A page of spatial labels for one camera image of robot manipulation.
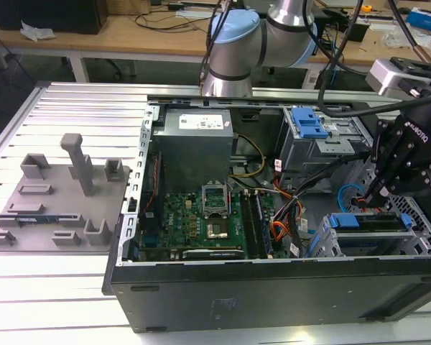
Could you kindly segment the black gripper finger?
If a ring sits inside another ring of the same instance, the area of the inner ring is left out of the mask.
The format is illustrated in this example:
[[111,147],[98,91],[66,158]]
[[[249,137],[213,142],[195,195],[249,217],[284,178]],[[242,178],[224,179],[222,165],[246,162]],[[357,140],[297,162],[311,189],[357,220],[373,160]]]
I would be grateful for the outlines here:
[[376,206],[383,206],[392,196],[431,195],[431,168],[388,167],[378,177]]
[[397,176],[406,157],[405,129],[395,121],[378,120],[371,151],[374,179],[364,196],[368,207],[382,207],[397,189]]

